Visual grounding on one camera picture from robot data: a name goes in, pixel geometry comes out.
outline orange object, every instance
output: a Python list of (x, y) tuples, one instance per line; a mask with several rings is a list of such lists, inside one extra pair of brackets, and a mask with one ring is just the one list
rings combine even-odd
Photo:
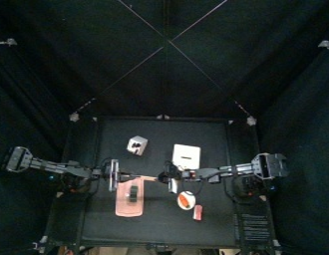
[(179, 195), (179, 201), (180, 201), (181, 205), (183, 205), (185, 208), (189, 208), (188, 201), (187, 201), (185, 197), (184, 197), (181, 194)]

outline black fabric wall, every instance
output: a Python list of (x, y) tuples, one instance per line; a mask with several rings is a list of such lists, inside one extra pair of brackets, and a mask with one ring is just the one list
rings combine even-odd
[[(29, 147), (41, 158), (60, 160), (66, 116), (18, 52), (0, 47), (0, 163), (16, 145)], [(0, 171), (0, 254), (24, 254), (44, 234), (53, 195), (46, 178), (36, 171)]]
[(279, 240), (329, 254), (329, 51), (288, 86), (260, 119), (262, 151), (283, 152), (290, 176), (274, 198)]

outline white box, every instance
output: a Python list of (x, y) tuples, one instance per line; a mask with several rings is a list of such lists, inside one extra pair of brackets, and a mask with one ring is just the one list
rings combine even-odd
[(179, 170), (199, 169), (200, 148), (181, 144), (173, 145), (172, 163)]
[(129, 139), (127, 150), (135, 155), (143, 155), (148, 140), (140, 136), (135, 136)]

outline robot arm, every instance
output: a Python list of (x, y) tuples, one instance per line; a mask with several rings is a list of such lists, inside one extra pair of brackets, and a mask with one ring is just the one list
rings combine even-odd
[(5, 166), (8, 171), (22, 172), (29, 168), (52, 171), (60, 174), (72, 173), (82, 178), (90, 178), (92, 170), (81, 167), (74, 161), (68, 163), (56, 163), (33, 157), (30, 150), (25, 147), (17, 146), (13, 148)]
[(187, 169), (184, 171), (180, 171), (172, 162), (167, 162), (164, 172), (159, 177), (151, 177), (120, 172), (119, 161), (116, 159), (111, 160), (111, 165), (105, 169), (88, 168), (80, 166), (74, 161), (56, 163), (36, 158), (28, 148), (17, 146), (6, 157), (4, 168), (17, 173), (29, 168), (41, 169), (62, 175), (69, 174), (81, 180), (105, 177), (109, 179), (109, 192), (116, 191), (119, 182), (125, 182), (139, 177), (144, 180), (168, 184), (168, 192), (176, 193), (179, 181), (197, 182), (207, 180), (210, 183), (220, 183), (223, 177), (242, 174), (254, 174), (262, 180), (284, 177), (288, 174), (284, 161), (286, 157), (282, 154), (263, 153), (247, 164), (223, 166), (220, 168)]

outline tag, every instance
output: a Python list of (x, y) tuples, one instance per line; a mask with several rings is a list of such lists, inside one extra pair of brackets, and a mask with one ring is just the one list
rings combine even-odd
[(192, 219), (200, 220), (200, 214), (201, 214), (201, 206), (197, 204), (197, 205), (193, 207)]

